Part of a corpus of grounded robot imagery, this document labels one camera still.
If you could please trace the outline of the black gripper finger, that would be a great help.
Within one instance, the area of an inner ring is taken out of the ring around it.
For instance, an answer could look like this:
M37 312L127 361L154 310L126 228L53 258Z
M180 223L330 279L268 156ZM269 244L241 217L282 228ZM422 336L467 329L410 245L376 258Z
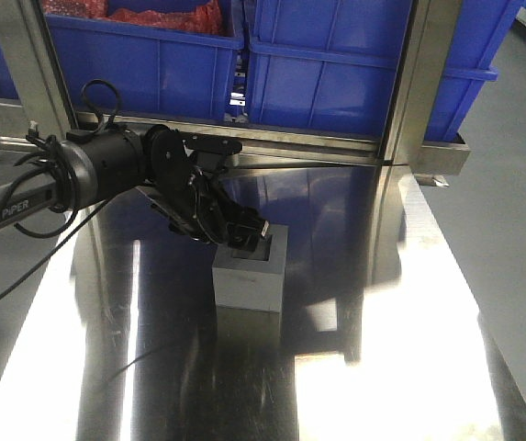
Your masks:
M259 216L239 217L228 224L229 235L232 239L265 238L268 229L269 222Z
M236 235L229 238L229 248L242 252L254 252L258 243L258 235Z

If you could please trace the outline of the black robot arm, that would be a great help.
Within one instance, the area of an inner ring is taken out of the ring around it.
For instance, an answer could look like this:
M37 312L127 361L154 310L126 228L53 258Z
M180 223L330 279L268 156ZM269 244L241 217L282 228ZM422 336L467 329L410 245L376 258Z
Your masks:
M89 207L139 187L172 232L252 252L269 223L234 201L219 182L242 145L229 138L155 125L74 130L66 140L28 135L36 153L0 170L0 229L42 210Z

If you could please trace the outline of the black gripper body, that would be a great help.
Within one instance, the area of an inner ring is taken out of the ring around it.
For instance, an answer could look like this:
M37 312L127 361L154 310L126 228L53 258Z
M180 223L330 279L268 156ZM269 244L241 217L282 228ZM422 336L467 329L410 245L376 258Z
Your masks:
M258 216L256 209L232 199L219 177L242 144L226 137L146 134L142 148L147 177L139 191L169 221L169 229L201 243L229 243L228 224Z

